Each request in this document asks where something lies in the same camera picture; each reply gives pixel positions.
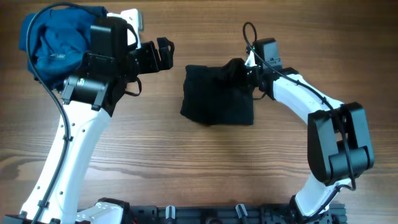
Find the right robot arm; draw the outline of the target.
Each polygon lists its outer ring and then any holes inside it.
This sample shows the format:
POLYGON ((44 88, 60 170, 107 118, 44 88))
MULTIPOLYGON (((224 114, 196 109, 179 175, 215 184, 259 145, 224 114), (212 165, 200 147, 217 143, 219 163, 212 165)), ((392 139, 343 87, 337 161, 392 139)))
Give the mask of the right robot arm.
POLYGON ((307 125, 310 177, 281 215, 287 223, 341 222, 331 202, 343 190, 356 190, 356 179, 374 165, 364 108, 323 94, 292 68, 272 72, 249 67, 248 82, 282 103, 307 125))

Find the blue crumpled garment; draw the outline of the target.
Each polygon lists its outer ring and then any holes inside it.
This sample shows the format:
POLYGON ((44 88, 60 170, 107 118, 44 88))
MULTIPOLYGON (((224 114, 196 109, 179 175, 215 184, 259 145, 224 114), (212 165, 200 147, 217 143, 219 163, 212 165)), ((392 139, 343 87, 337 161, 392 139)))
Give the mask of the blue crumpled garment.
POLYGON ((61 90, 63 81, 81 64, 90 48, 90 27, 96 16, 75 7, 49 9, 34 22, 30 54, 41 79, 61 90))

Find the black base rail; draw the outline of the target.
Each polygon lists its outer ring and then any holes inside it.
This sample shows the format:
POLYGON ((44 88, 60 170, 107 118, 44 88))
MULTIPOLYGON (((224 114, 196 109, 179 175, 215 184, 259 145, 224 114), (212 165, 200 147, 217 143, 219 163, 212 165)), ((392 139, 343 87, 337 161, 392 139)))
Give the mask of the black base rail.
POLYGON ((227 207, 166 207, 132 206, 130 220, 133 224, 283 224, 316 223, 347 224, 345 206, 332 204, 329 209, 308 220, 287 204, 227 207))

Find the black t-shirt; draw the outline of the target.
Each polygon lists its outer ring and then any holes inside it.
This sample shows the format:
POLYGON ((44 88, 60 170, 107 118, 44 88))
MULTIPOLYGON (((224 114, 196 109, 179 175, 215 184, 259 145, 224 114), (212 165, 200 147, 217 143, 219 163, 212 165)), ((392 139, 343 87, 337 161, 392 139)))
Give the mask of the black t-shirt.
POLYGON ((253 88, 243 59, 222 67, 187 65, 185 70, 181 115, 207 125, 254 123, 253 88))

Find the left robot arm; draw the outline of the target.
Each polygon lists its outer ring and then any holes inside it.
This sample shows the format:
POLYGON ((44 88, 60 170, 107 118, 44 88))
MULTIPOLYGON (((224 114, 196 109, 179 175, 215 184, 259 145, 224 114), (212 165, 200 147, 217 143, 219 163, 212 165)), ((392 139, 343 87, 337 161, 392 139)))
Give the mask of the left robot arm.
POLYGON ((68 77, 62 91, 58 131, 35 189, 17 215, 4 223, 129 223, 129 203, 101 198, 79 210, 81 183, 102 132, 127 84, 140 74, 172 68, 174 43, 165 37, 155 42, 129 44, 136 35, 122 17, 105 17, 91 26, 87 66, 68 77))

